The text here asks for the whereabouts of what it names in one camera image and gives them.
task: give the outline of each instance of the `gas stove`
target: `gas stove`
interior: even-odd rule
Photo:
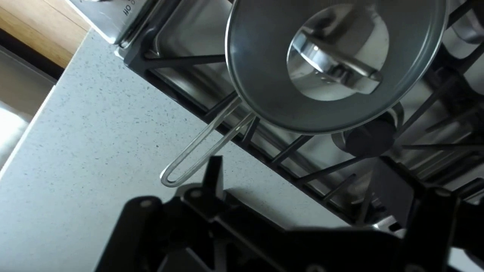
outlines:
[[[213,121],[237,100],[223,47],[231,2],[69,2],[131,71],[202,121]],[[233,142],[354,225],[387,222],[388,216],[405,222],[413,196],[397,186],[399,178],[479,201],[484,5],[449,0],[446,6],[449,27],[425,76],[378,118],[308,134],[257,116]],[[226,134],[248,113],[242,104],[216,130]]]

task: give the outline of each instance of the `white countertop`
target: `white countertop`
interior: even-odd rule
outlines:
[[[202,127],[90,32],[0,174],[0,270],[92,270],[125,201],[172,196],[158,172]],[[220,154],[225,187],[275,222],[343,225],[239,147]]]

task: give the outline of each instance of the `wire handle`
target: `wire handle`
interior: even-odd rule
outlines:
[[[169,180],[172,171],[177,169],[186,160],[186,157],[190,156],[195,148],[198,148],[202,141],[205,141],[213,133],[213,130],[216,130],[216,127],[220,125],[240,104],[240,97],[233,98],[233,101],[220,113],[217,113],[216,118],[204,130],[199,131],[193,142],[189,144],[187,148],[160,172],[161,184],[164,184],[166,187],[178,187],[180,184],[183,184],[205,162],[208,162],[211,156],[214,156],[222,147],[225,147],[234,136],[237,136],[249,122],[255,119],[252,113],[243,116],[243,119],[237,122],[222,139],[219,139],[202,156],[199,156],[199,159],[187,171],[184,171],[181,177]]]

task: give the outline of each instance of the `frying pan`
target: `frying pan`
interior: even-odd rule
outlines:
[[[340,5],[375,11],[388,33],[388,50],[381,68],[325,44],[304,32],[305,23],[320,11]],[[390,109],[414,85],[431,63],[446,27],[443,0],[237,0],[225,33],[228,73],[239,94],[204,131],[160,174],[164,186],[184,183],[207,159],[230,142],[255,116],[278,127],[305,133],[329,133],[361,125]],[[325,79],[334,71],[357,82],[370,82],[370,94],[354,92],[334,101],[304,95],[287,73],[287,50],[301,41],[298,53]],[[219,125],[245,103],[252,112],[201,156],[181,177],[169,174]]]

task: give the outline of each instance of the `wooden cabinet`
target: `wooden cabinet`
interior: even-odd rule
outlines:
[[[66,66],[89,26],[66,0],[0,0],[0,29]]]

